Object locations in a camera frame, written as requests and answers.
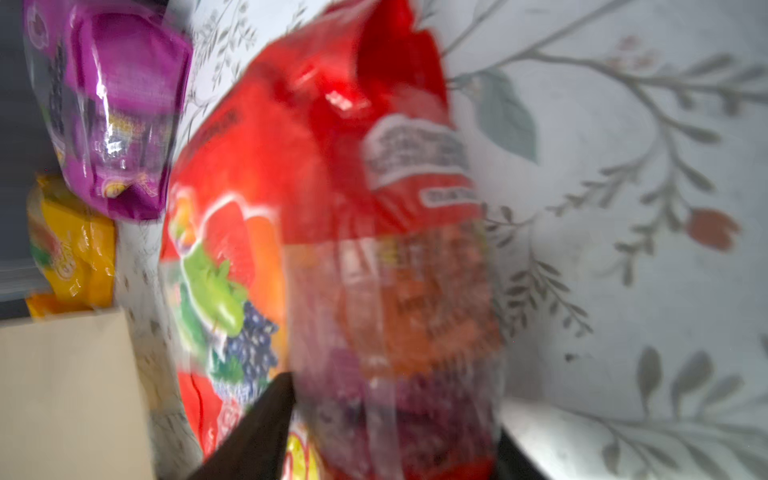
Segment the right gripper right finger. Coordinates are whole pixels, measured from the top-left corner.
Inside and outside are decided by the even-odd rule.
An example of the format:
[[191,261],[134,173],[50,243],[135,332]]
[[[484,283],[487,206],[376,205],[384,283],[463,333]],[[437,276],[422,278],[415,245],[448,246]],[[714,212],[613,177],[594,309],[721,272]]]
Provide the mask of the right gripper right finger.
[[505,430],[497,445],[495,480],[546,480]]

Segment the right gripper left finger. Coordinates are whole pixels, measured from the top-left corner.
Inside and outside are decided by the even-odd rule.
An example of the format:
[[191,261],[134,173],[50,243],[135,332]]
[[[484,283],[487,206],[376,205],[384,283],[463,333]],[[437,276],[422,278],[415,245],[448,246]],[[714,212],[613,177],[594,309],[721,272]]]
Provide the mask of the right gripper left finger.
[[279,374],[224,443],[189,479],[279,479],[295,402],[292,375]]

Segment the yellow gummy bag front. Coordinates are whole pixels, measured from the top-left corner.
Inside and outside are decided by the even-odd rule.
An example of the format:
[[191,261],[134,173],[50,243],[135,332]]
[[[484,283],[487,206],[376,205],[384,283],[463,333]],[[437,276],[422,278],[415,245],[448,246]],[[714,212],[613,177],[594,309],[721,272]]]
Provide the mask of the yellow gummy bag front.
[[30,316],[108,309],[114,302],[116,227],[60,176],[40,174],[27,199],[32,258],[48,293],[26,298]]

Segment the magenta snack bag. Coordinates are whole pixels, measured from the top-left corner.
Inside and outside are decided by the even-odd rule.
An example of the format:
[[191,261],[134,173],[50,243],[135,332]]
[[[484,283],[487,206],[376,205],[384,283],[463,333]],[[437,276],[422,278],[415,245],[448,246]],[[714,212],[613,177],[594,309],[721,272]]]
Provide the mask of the magenta snack bag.
[[69,189],[122,221],[160,217],[193,47],[150,1],[26,1],[33,92]]

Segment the red gummy snack bag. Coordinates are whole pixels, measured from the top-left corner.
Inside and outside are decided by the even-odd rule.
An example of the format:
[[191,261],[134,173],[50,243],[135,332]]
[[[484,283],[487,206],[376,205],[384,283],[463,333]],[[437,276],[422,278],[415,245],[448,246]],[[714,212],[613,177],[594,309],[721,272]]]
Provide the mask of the red gummy snack bag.
[[252,60],[173,167],[159,266],[203,463],[288,372],[279,479],[494,475],[483,212],[408,2],[334,2]]

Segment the brown kraft pouch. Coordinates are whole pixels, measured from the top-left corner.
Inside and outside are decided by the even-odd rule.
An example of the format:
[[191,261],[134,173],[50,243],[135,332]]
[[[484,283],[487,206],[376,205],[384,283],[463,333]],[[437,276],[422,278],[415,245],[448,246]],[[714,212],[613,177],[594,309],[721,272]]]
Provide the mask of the brown kraft pouch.
[[148,423],[122,310],[2,322],[2,478],[152,479]]

